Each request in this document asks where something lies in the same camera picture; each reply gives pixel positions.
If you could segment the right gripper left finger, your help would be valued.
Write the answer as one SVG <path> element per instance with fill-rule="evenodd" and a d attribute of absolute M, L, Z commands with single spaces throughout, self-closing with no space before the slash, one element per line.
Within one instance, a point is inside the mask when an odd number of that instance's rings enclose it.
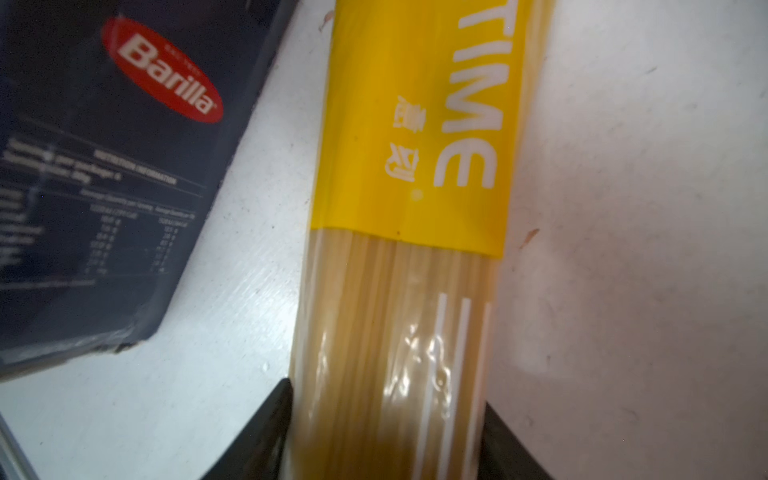
<path fill-rule="evenodd" d="M 283 378 L 202 478 L 279 479 L 292 406 L 293 386 Z"/>

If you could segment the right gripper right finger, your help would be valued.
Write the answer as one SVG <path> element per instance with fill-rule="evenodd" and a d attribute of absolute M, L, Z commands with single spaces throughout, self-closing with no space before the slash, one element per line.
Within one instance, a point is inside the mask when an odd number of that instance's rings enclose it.
<path fill-rule="evenodd" d="M 485 407 L 478 479 L 552 480 L 489 403 Z"/>

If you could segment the yellow Pastatime bag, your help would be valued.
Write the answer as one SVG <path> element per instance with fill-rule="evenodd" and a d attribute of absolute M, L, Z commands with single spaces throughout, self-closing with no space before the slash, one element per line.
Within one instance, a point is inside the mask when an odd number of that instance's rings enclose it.
<path fill-rule="evenodd" d="M 551 1 L 339 1 L 284 479 L 467 479 Z"/>

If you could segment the blue Barilla pasta box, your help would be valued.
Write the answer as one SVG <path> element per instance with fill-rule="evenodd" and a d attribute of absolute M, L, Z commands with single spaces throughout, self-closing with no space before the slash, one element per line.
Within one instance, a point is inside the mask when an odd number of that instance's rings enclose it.
<path fill-rule="evenodd" d="M 159 328 L 296 5 L 1 5 L 1 375 Z"/>

